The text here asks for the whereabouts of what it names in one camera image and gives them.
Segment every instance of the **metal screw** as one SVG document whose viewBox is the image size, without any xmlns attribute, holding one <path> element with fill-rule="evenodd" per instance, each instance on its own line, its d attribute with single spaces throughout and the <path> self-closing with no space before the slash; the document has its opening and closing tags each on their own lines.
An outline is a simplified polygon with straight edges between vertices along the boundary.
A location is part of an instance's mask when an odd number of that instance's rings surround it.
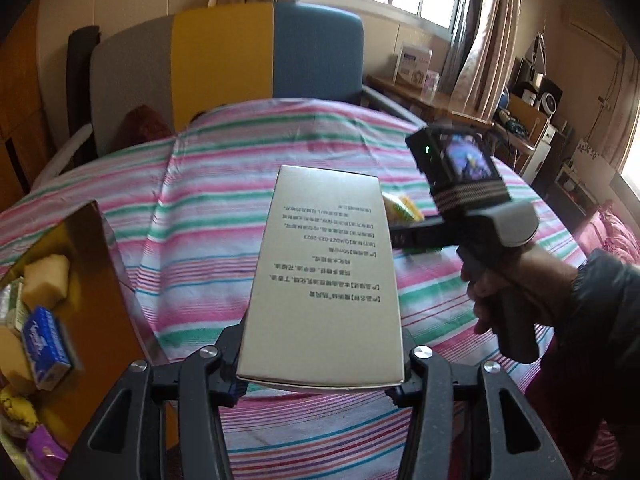
<svg viewBox="0 0 640 480">
<path fill-rule="evenodd" d="M 425 345 L 420 345 L 414 348 L 414 355 L 418 359 L 428 359 L 433 355 L 433 350 Z"/>
<path fill-rule="evenodd" d="M 487 361 L 482 365 L 482 368 L 489 372 L 490 374 L 497 374 L 501 368 L 500 365 L 495 361 Z"/>
<path fill-rule="evenodd" d="M 212 357 L 215 357 L 216 355 L 218 355 L 218 349 L 215 346 L 203 346 L 200 349 L 200 357 L 203 357 L 205 359 L 211 359 Z"/>
<path fill-rule="evenodd" d="M 129 365 L 129 370 L 139 374 L 140 372 L 144 372 L 146 370 L 146 361 L 144 359 L 138 359 L 137 361 L 133 361 Z"/>
</svg>

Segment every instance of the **purple package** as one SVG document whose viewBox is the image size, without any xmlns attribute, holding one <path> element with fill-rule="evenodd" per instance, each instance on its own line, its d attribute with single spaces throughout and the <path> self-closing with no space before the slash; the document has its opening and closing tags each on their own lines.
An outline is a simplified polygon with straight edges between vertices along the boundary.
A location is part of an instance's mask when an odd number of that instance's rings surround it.
<svg viewBox="0 0 640 480">
<path fill-rule="evenodd" d="M 27 440 L 27 457 L 43 480 L 56 480 L 65 465 L 67 452 L 62 449 L 42 424 Z"/>
</svg>

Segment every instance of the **blue soap box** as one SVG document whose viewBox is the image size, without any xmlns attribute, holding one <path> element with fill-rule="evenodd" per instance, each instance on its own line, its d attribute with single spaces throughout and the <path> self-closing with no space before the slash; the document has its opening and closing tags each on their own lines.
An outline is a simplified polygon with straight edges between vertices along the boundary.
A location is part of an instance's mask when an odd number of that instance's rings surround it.
<svg viewBox="0 0 640 480">
<path fill-rule="evenodd" d="M 71 369 L 53 314 L 37 306 L 22 328 L 22 341 L 37 389 L 50 392 Z"/>
</svg>

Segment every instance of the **white box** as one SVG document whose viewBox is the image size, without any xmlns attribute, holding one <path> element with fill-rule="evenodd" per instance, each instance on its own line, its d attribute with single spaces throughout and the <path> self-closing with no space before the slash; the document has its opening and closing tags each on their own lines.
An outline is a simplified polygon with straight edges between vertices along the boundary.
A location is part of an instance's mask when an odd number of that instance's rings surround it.
<svg viewBox="0 0 640 480">
<path fill-rule="evenodd" d="M 394 83 L 411 90 L 422 91 L 430 63 L 430 49 L 403 43 L 396 64 Z"/>
<path fill-rule="evenodd" d="M 396 274 L 376 177 L 280 168 L 238 377 L 312 392 L 404 380 Z"/>
</svg>

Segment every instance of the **air conditioner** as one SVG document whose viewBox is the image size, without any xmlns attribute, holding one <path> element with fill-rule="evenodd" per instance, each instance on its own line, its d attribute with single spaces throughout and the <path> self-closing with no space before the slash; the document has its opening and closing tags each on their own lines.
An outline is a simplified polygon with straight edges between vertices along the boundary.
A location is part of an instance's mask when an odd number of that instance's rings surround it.
<svg viewBox="0 0 640 480">
<path fill-rule="evenodd" d="M 601 6 L 593 2 L 566 4 L 562 22 L 570 30 L 594 41 L 616 59 L 622 58 L 625 37 Z"/>
</svg>

